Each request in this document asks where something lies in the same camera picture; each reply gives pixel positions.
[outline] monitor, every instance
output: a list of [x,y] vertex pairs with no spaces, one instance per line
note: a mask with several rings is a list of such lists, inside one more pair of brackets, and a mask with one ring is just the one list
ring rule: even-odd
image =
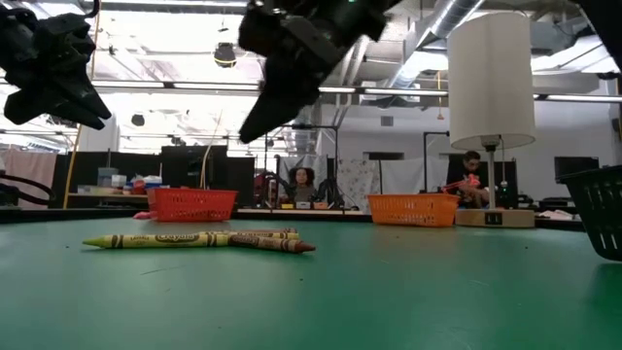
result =
[[598,157],[555,157],[555,182],[560,184],[562,176],[599,167]]

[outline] orange basket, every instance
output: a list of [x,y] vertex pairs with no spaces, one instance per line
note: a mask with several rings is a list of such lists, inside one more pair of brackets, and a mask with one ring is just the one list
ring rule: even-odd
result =
[[454,225],[458,201],[451,194],[370,194],[369,209],[375,224],[447,228]]
[[152,219],[159,222],[219,222],[231,218],[236,191],[151,189]]

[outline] woman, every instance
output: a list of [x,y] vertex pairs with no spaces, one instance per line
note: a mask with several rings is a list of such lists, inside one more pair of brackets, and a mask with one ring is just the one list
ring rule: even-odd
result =
[[309,198],[315,195],[314,180],[315,172],[311,168],[294,168],[290,170],[290,186],[292,186],[295,192],[294,202],[309,201]]

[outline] black basket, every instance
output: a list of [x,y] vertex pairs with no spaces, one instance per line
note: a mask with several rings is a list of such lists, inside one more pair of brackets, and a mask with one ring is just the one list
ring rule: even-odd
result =
[[596,253],[622,262],[622,165],[560,178],[570,191]]

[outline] lamp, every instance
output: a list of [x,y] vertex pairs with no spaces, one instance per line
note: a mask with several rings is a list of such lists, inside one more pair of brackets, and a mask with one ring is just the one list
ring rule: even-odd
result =
[[132,124],[136,126],[144,126],[145,125],[145,117],[143,115],[135,114],[132,116]]
[[517,14],[470,20],[452,32],[448,53],[451,146],[486,151],[489,157],[491,210],[465,211],[471,216],[466,221],[472,226],[508,227],[503,216],[529,215],[531,219],[518,227],[532,227],[533,212],[495,210],[495,150],[536,140],[530,21]]
[[214,61],[221,68],[235,67],[237,59],[235,58],[235,52],[233,51],[233,44],[219,43],[216,51],[214,52]]

